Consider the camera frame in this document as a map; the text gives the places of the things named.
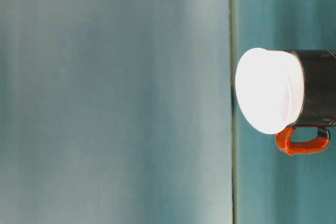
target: dark object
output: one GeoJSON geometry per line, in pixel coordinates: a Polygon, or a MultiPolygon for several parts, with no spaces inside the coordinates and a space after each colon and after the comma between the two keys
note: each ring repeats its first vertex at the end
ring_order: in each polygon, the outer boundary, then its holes
{"type": "Polygon", "coordinates": [[[330,143],[326,127],[336,126],[336,51],[289,50],[302,66],[305,85],[303,106],[295,123],[276,134],[279,149],[289,155],[323,151],[330,143]],[[307,142],[294,143],[296,127],[317,127],[317,136],[307,142]]]}
{"type": "Polygon", "coordinates": [[[305,78],[301,113],[297,121],[290,126],[335,126],[336,52],[313,50],[288,52],[298,56],[305,78]]]}

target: black mug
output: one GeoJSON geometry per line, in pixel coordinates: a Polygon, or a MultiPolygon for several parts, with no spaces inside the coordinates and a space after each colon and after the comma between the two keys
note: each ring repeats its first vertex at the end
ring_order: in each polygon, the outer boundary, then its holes
{"type": "Polygon", "coordinates": [[[336,125],[335,73],[333,50],[250,49],[237,67],[237,100],[254,128],[276,134],[281,151],[320,152],[330,143],[327,127],[336,125]],[[317,136],[292,142],[297,127],[316,127],[317,136]]]}

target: teal surface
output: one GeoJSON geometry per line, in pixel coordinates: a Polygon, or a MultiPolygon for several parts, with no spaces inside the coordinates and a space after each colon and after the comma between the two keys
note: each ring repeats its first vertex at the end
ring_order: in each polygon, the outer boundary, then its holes
{"type": "Polygon", "coordinates": [[[231,223],[228,0],[0,4],[0,223],[231,223]]]}
{"type": "MultiPolygon", "coordinates": [[[[233,0],[235,61],[249,48],[334,49],[334,0],[233,0]]],[[[274,137],[254,130],[235,110],[235,219],[242,223],[334,223],[336,144],[289,157],[274,137]]],[[[306,141],[315,130],[299,130],[306,141]]],[[[331,129],[332,138],[336,130],[331,129]]]]}

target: mug handle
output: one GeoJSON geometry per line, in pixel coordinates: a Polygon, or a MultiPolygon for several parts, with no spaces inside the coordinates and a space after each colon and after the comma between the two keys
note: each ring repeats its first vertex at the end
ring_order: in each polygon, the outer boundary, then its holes
{"type": "Polygon", "coordinates": [[[307,142],[291,142],[294,127],[286,127],[275,135],[278,148],[290,156],[295,154],[311,154],[325,150],[330,143],[330,132],[327,128],[318,127],[317,136],[307,142]]]}

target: plastic lid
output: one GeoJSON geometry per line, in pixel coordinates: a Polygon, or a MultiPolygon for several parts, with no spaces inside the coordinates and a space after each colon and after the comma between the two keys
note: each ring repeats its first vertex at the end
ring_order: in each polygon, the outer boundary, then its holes
{"type": "Polygon", "coordinates": [[[266,134],[294,123],[303,105],[304,77],[297,56],[262,48],[248,50],[236,72],[236,93],[247,121],[266,134]]]}

